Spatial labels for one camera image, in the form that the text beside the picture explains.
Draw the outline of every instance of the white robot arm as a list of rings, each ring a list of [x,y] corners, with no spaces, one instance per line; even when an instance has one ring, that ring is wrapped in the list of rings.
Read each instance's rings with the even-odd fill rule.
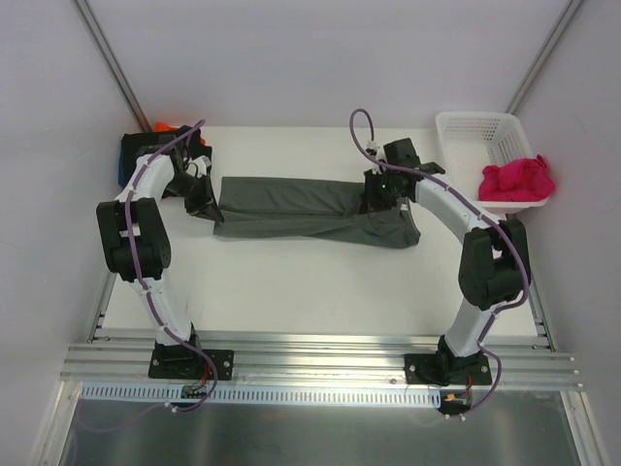
[[[415,370],[407,374],[414,372],[423,383],[463,384],[487,365],[481,345],[497,313],[515,306],[509,302],[521,292],[526,297],[531,274],[524,225],[516,218],[502,220],[467,199],[450,185],[442,167],[420,162],[410,139],[385,145],[383,153],[375,143],[364,150],[354,142],[381,168],[365,172],[362,212],[384,210],[407,197],[434,214],[462,244],[458,280],[464,300],[457,317],[441,336],[435,356],[412,355],[409,367]]]
[[[167,190],[185,199],[189,214],[218,221],[223,218],[213,197],[209,160],[195,161],[195,167],[187,169],[190,172],[187,173],[179,159],[183,147],[156,158],[151,155],[153,149],[147,148],[147,154],[137,159],[135,173],[123,192],[113,202],[102,203],[97,208],[104,254],[109,269],[130,282],[149,310],[157,330],[153,359],[158,365],[169,364],[176,368],[182,364],[198,364],[200,368],[202,362],[196,361],[186,345],[180,345],[183,341],[200,348],[191,321],[177,304],[166,271],[171,261],[170,243],[157,203]],[[390,208],[396,205],[398,198],[408,197],[439,218],[463,245],[459,284],[464,300],[453,325],[440,338],[435,357],[426,355],[416,366],[416,376],[424,383],[458,383],[456,381],[461,381],[475,365],[487,363],[479,347],[480,341],[495,311],[514,300],[523,289],[520,270],[499,237],[498,226],[523,258],[530,279],[526,232],[516,219],[504,221],[480,206],[469,209],[467,205],[475,205],[472,201],[466,205],[459,202],[457,191],[446,188],[448,179],[443,169],[434,163],[421,164],[410,140],[395,141],[383,150],[391,166],[433,174],[435,181],[399,171],[369,170],[365,173],[361,213]],[[132,225],[126,224],[127,200],[130,201]],[[490,227],[489,221],[493,221],[496,228]],[[128,241],[128,226],[135,239],[135,251]],[[186,373],[193,375],[196,370]]]

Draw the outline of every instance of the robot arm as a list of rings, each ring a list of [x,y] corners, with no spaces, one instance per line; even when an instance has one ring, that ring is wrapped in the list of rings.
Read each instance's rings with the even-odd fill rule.
[[[448,385],[464,379],[475,366],[486,363],[479,344],[499,308],[515,300],[523,290],[519,267],[498,231],[482,219],[498,223],[517,250],[530,282],[528,245],[524,225],[512,218],[503,220],[488,213],[475,201],[460,202],[454,187],[436,163],[422,164],[410,139],[372,148],[376,158],[393,167],[409,167],[433,175],[440,183],[408,173],[385,170],[365,173],[363,211],[393,207],[398,198],[408,197],[434,214],[462,244],[459,285],[464,300],[457,317],[441,336],[434,358],[416,364],[416,376],[425,383]]]
[[[156,328],[152,359],[160,366],[160,372],[165,372],[168,365],[177,378],[183,379],[194,377],[197,371],[200,374],[204,363],[196,351],[187,347],[190,345],[200,351],[200,342],[190,319],[179,308],[166,270],[171,263],[171,246],[158,202],[166,192],[183,197],[185,209],[191,216],[217,221],[223,221],[223,217],[214,199],[211,162],[207,156],[189,162],[187,141],[179,141],[154,157],[163,146],[174,143],[169,141],[171,138],[173,136],[162,136],[161,144],[141,149],[144,155],[136,159],[136,169],[127,186],[114,201],[97,206],[97,221],[108,268],[137,291]],[[128,201],[131,225],[126,221]],[[140,276],[137,276],[130,247],[130,228]]]

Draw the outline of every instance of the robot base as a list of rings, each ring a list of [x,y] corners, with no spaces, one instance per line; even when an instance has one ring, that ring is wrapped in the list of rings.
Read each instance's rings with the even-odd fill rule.
[[[192,347],[201,350],[212,361],[217,371],[219,381],[230,381],[233,378],[233,364],[235,353],[230,349],[201,349],[201,342],[192,328],[192,335],[187,342]],[[172,379],[181,381],[201,380],[205,375],[206,361],[196,352],[182,346],[164,346],[155,343],[148,365],[150,379]],[[208,380],[213,380],[210,371]]]
[[[405,355],[406,381],[411,385],[491,385],[492,373],[487,356],[481,351],[456,357],[440,337],[435,353]]]

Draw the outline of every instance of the cable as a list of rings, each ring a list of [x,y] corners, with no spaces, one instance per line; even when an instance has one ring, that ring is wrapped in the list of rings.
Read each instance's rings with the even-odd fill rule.
[[[76,424],[79,427],[81,427],[84,430],[88,430],[90,432],[93,432],[95,434],[110,434],[112,432],[116,432],[117,430],[122,430],[125,427],[129,427],[131,425],[134,425],[136,422],[138,422],[140,419],[145,417],[147,414],[149,414],[155,408],[165,408],[165,405],[163,403],[155,403],[155,404],[149,406],[148,408],[146,408],[145,410],[141,411],[140,413],[138,413],[137,415],[135,415],[131,419],[126,420],[125,422],[122,422],[119,425],[116,425],[114,427],[103,427],[103,428],[101,428],[101,427],[92,427],[92,426],[84,423],[84,421],[82,420],[82,403],[83,403],[83,400],[80,400],[78,402],[78,406],[76,407],[76,413],[74,414],[74,420],[75,420]]]
[[[212,396],[212,393],[215,390],[215,386],[217,385],[217,369],[215,368],[215,365],[213,364],[213,361],[204,352],[202,352],[200,350],[197,350],[196,348],[192,347],[187,342],[185,342],[184,340],[179,338],[177,335],[175,335],[175,333],[172,332],[170,330],[170,328],[168,328],[166,323],[162,320],[162,318],[157,313],[157,310],[155,309],[155,304],[153,303],[153,298],[152,298],[152,294],[151,294],[150,288],[148,287],[147,282],[145,282],[145,280],[143,278],[143,271],[142,271],[142,268],[140,266],[140,260],[138,258],[138,248],[136,247],[136,237],[134,235],[134,229],[132,227],[133,221],[132,221],[132,217],[131,217],[131,209],[130,209],[130,207],[131,207],[131,202],[132,202],[132,199],[134,198],[134,193],[136,191],[138,183],[140,182],[141,178],[143,177],[143,174],[147,171],[148,165],[150,163],[152,163],[157,157],[159,157],[164,151],[172,148],[176,143],[178,143],[179,141],[183,140],[183,138],[187,138],[186,142],[188,142],[189,139],[190,139],[190,136],[192,135],[192,133],[197,131],[201,126],[203,126],[203,124],[205,124],[205,121],[203,119],[201,119],[198,123],[196,123],[190,129],[188,129],[187,131],[185,131],[184,133],[179,135],[177,138],[175,138],[174,140],[172,140],[168,144],[162,146],[160,149],[156,150],[147,159],[147,164],[143,165],[140,168],[140,170],[138,171],[138,173],[136,174],[136,177],[135,177],[134,181],[131,183],[130,190],[127,193],[127,199],[125,199],[125,224],[127,225],[127,237],[129,239],[129,247],[131,249],[132,261],[134,263],[134,269],[136,271],[136,280],[143,287],[143,290],[146,292],[148,308],[149,308],[151,314],[153,315],[153,318],[155,319],[157,324],[161,328],[163,328],[164,333],[166,335],[171,337],[175,342],[179,343],[184,348],[195,352],[196,354],[201,356],[203,359],[205,359],[205,361],[207,362],[208,367],[213,372],[213,384],[210,387],[210,389],[207,390],[205,395],[203,397],[201,397],[200,400],[198,400],[196,403],[194,403],[192,406],[190,406],[188,408],[181,408],[181,407],[173,408],[174,412],[179,411],[181,413],[189,413],[191,411],[196,410],[203,403],[205,403],[205,401],[210,396]]]
[[[501,306],[500,308],[494,310],[492,312],[489,320],[485,323],[485,326],[483,327],[483,330],[481,331],[481,334],[479,335],[479,337],[476,340],[476,344],[478,345],[480,350],[483,353],[485,353],[485,354],[491,356],[492,358],[494,358],[496,360],[496,363],[497,363],[498,366],[497,366],[497,370],[496,370],[496,379],[492,383],[492,386],[490,387],[489,391],[485,394],[485,396],[483,396],[483,398],[481,398],[481,400],[478,403],[476,403],[474,406],[472,406],[469,409],[469,412],[471,412],[472,410],[478,409],[479,406],[481,406],[483,403],[485,403],[492,396],[492,394],[494,394],[494,392],[496,391],[496,388],[498,387],[498,384],[500,382],[501,375],[502,375],[502,372],[503,372],[503,364],[501,363],[501,358],[498,357],[496,354],[494,354],[489,349],[485,348],[484,345],[483,345],[483,340],[484,340],[485,336],[487,335],[487,333],[489,332],[490,328],[492,327],[492,325],[494,323],[494,320],[496,319],[498,314],[500,314],[500,313],[502,313],[504,311],[507,311],[509,309],[517,308],[517,307],[521,306],[522,304],[524,304],[526,302],[526,300],[528,299],[529,283],[528,283],[528,273],[526,272],[526,266],[524,265],[524,262],[522,261],[522,258],[520,257],[519,252],[517,251],[517,249],[515,248],[515,246],[511,242],[511,239],[507,236],[507,233],[505,233],[505,230],[503,230],[503,228],[498,223],[496,223],[494,220],[492,220],[489,216],[486,216],[482,211],[480,211],[473,203],[471,203],[461,192],[459,192],[453,186],[451,186],[450,184],[448,184],[444,180],[441,180],[441,179],[436,178],[436,177],[434,177],[432,175],[429,175],[428,173],[421,172],[420,170],[416,170],[416,169],[409,168],[409,167],[400,167],[398,165],[391,165],[391,164],[386,163],[386,162],[384,162],[382,160],[377,160],[375,157],[370,155],[362,147],[362,145],[358,141],[358,138],[356,137],[356,131],[355,131],[354,126],[353,126],[353,121],[354,121],[356,115],[358,115],[358,114],[363,114],[367,118],[367,121],[369,123],[369,128],[371,130],[371,141],[375,140],[375,130],[374,130],[373,120],[371,118],[371,115],[365,109],[356,109],[349,116],[349,133],[351,134],[351,139],[353,140],[353,144],[356,146],[356,148],[358,148],[360,153],[362,153],[367,159],[369,159],[371,162],[373,162],[375,165],[377,165],[379,167],[382,167],[382,168],[384,168],[386,170],[394,170],[394,171],[398,171],[398,172],[410,173],[410,174],[415,175],[417,177],[421,177],[421,178],[424,178],[425,180],[429,180],[430,182],[438,184],[443,189],[445,189],[448,192],[450,192],[469,211],[471,211],[477,217],[482,219],[485,223],[487,223],[492,228],[494,228],[494,230],[496,230],[496,232],[500,235],[500,237],[503,239],[503,241],[507,244],[507,247],[508,247],[509,251],[511,252],[511,255],[513,256],[513,258],[515,259],[515,263],[517,264],[517,267],[518,267],[518,269],[520,271],[520,275],[522,277],[522,287],[523,287],[523,289],[522,289],[522,296],[517,301],[515,301],[513,303],[507,303],[507,304]]]

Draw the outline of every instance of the white cable clip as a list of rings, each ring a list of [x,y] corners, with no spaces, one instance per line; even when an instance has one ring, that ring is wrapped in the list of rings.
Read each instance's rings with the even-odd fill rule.
[[[373,152],[377,153],[378,149],[379,149],[378,143],[376,143],[375,141],[371,141],[371,140],[367,141],[367,150],[372,150]]]

